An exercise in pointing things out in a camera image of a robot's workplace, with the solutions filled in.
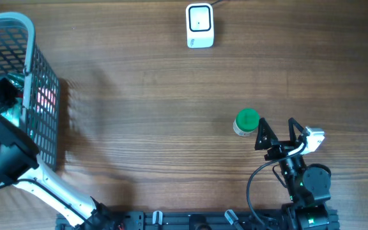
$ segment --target white robotic arm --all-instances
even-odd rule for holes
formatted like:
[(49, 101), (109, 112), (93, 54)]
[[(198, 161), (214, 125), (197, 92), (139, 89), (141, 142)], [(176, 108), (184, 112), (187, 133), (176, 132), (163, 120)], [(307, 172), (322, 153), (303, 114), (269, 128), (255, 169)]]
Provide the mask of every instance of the white robotic arm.
[(40, 155), (36, 156), (36, 159), (39, 167), (25, 172), (19, 177), (18, 183), (14, 183), (13, 186), (32, 193), (47, 203), (60, 212), (70, 225), (83, 224), (86, 219), (92, 216), (92, 211), (96, 209), (95, 202), (90, 196), (77, 191), (63, 181), (43, 162)]

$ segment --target plastic basket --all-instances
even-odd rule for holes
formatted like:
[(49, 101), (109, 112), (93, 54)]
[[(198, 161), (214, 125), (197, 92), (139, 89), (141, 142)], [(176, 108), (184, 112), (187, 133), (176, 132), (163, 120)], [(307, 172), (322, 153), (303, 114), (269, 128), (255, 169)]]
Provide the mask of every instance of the plastic basket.
[(0, 75), (23, 73), (19, 128), (34, 140), (55, 170), (58, 143), (59, 80), (35, 43), (32, 21), (21, 13), (0, 13)]

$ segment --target small bottle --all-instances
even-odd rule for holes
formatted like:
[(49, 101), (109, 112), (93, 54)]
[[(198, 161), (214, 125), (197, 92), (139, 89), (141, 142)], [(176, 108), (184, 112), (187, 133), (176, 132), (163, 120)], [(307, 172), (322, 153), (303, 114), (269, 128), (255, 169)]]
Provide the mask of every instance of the small bottle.
[(259, 124), (259, 114), (254, 109), (241, 110), (234, 120), (234, 131), (242, 137), (250, 136)]

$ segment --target wood grain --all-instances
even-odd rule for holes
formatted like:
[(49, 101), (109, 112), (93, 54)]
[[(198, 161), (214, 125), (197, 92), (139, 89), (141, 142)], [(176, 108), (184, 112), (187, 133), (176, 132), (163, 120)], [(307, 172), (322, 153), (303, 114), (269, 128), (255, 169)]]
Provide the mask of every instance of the wood grain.
[(154, 3), (189, 2), (187, 0), (0, 0), (0, 4), (54, 4), (54, 3)]
[[(368, 1), (230, 1), (215, 45), (186, 46), (187, 2), (0, 5), (35, 24), (62, 78), (57, 173), (124, 210), (246, 210), (264, 163), (232, 130), (253, 107), (280, 139), (287, 120), (321, 127), (306, 162), (329, 166), (342, 229), (368, 229)], [(270, 169), (258, 208), (288, 202)], [(52, 229), (56, 212), (0, 191), (0, 229)]]

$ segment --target green bottle cap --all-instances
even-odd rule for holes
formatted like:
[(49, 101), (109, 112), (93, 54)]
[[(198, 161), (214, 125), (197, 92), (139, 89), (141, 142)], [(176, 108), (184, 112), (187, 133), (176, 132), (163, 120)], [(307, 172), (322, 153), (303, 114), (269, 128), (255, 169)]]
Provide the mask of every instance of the green bottle cap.
[(259, 124), (259, 114), (254, 109), (243, 109), (238, 113), (236, 125), (244, 132), (254, 131)]

